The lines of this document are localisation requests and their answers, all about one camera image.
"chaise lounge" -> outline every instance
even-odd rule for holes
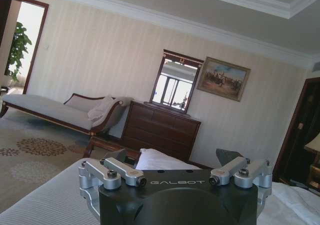
[[[117,124],[132,100],[130,97],[110,98],[104,111],[96,119],[88,117],[89,112],[99,106],[106,97],[86,97],[73,93],[65,102],[60,103],[46,97],[30,94],[7,94],[2,100],[0,118],[8,108],[14,108],[24,113],[52,123],[95,136],[105,132]]]

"potted plant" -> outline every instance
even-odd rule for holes
[[[27,29],[21,22],[16,22],[15,32],[6,64],[5,75],[12,77],[13,81],[18,82],[17,75],[22,67],[21,59],[24,58],[23,52],[28,53],[27,44],[32,44],[28,36],[25,34]]]

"wooden dresser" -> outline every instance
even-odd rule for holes
[[[187,162],[200,123],[165,108],[132,101],[120,143],[134,150],[156,149]]]

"carpet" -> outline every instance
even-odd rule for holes
[[[0,118],[0,213],[82,158],[88,142],[88,135],[9,108]],[[97,148],[91,157],[105,153]]]

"painting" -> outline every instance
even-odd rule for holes
[[[240,102],[250,69],[207,57],[198,90]]]

